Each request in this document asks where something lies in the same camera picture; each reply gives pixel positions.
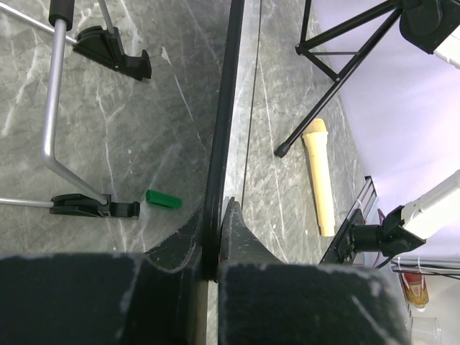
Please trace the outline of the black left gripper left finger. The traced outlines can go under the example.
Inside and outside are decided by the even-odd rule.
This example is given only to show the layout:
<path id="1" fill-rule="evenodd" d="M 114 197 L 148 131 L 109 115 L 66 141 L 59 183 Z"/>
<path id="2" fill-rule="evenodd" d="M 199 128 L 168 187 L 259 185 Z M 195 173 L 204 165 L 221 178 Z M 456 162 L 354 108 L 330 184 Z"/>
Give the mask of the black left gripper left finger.
<path id="1" fill-rule="evenodd" d="M 1 258 L 3 344 L 204 344 L 201 210 L 145 253 Z"/>

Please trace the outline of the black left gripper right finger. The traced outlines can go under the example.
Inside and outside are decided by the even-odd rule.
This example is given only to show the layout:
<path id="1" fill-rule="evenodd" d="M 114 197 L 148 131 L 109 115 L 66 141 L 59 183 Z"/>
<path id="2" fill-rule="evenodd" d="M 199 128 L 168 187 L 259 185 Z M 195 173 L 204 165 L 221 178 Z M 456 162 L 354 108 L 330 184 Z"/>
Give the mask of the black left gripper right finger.
<path id="1" fill-rule="evenodd" d="M 406 315 L 377 270 L 285 264 L 253 235 L 239 202 L 222 224 L 220 344 L 409 344 Z"/>

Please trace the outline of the green marker cap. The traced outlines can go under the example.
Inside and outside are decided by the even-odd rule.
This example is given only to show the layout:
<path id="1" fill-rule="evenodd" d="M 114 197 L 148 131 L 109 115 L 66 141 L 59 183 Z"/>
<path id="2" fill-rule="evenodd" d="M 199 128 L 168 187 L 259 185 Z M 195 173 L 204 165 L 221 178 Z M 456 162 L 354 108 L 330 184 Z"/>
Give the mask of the green marker cap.
<path id="1" fill-rule="evenodd" d="M 155 190 L 147 190 L 145 201 L 149 206 L 164 208 L 168 210 L 179 209 L 182 207 L 182 200 L 175 196 L 160 193 Z"/>

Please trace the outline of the white whiteboard with black frame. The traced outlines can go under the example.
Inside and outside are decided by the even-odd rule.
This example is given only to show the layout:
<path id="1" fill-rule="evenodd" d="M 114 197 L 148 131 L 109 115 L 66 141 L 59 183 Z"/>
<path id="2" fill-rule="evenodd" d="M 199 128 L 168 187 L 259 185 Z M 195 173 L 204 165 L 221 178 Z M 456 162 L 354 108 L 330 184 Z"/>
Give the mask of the white whiteboard with black frame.
<path id="1" fill-rule="evenodd" d="M 261 9 L 261 1 L 232 1 L 230 6 L 203 207 L 201 246 L 206 280 L 216 279 L 223 257 L 221 232 L 226 209 L 243 198 Z"/>

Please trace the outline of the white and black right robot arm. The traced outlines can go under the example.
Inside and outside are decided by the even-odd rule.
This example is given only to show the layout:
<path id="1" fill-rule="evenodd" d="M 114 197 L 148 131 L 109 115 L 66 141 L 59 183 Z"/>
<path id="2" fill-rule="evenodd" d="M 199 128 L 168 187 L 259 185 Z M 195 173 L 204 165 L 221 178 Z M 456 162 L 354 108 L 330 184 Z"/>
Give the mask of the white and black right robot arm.
<path id="1" fill-rule="evenodd" d="M 350 66 L 341 71 L 342 81 L 369 56 L 396 22 L 401 35 L 412 45 L 459 67 L 458 1 L 385 1 L 356 20 L 364 24 L 384 14 L 388 18 L 354 53 Z M 381 251 L 386 257 L 395 257 L 424 245 L 442 226 L 458 218 L 459 172 L 455 171 L 419 198 L 398 206 L 387 215 L 383 225 L 353 229 L 356 249 Z"/>

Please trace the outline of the orange labelled bottle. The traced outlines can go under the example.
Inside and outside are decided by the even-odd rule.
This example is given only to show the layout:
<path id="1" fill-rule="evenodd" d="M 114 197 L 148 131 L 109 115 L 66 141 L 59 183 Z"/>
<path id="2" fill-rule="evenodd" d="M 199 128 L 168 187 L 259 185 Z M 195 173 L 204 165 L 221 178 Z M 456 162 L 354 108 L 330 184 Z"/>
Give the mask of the orange labelled bottle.
<path id="1" fill-rule="evenodd" d="M 400 273 L 405 297 L 409 304 L 423 312 L 429 302 L 425 276 L 415 273 Z"/>

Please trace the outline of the clear plastic cup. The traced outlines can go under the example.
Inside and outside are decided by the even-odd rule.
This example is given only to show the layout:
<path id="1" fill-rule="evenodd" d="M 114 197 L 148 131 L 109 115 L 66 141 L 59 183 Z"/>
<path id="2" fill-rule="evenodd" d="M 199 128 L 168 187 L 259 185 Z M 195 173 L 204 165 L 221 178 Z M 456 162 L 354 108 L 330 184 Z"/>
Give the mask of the clear plastic cup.
<path id="1" fill-rule="evenodd" d="M 437 318 L 414 317 L 410 325 L 411 344 L 442 345 L 441 327 Z"/>

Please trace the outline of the beige microphone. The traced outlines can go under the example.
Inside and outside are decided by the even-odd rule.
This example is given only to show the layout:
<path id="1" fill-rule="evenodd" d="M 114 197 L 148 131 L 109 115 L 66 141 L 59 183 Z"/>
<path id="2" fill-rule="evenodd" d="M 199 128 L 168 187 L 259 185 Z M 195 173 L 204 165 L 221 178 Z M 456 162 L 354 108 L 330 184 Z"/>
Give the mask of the beige microphone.
<path id="1" fill-rule="evenodd" d="M 314 119 L 303 132 L 302 138 L 308 151 L 321 235 L 333 237 L 336 222 L 327 154 L 328 131 L 324 120 Z"/>

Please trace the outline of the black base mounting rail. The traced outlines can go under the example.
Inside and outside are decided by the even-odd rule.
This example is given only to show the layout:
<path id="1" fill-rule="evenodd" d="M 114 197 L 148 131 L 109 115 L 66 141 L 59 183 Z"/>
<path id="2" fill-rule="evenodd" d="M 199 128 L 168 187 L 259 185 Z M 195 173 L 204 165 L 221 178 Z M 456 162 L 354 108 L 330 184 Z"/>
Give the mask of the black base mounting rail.
<path id="1" fill-rule="evenodd" d="M 372 225 L 379 222 L 377 214 L 377 192 L 372 177 L 366 176 L 364 186 L 360 190 L 319 264 L 354 264 L 357 253 L 352 246 L 350 235 L 352 226 Z"/>

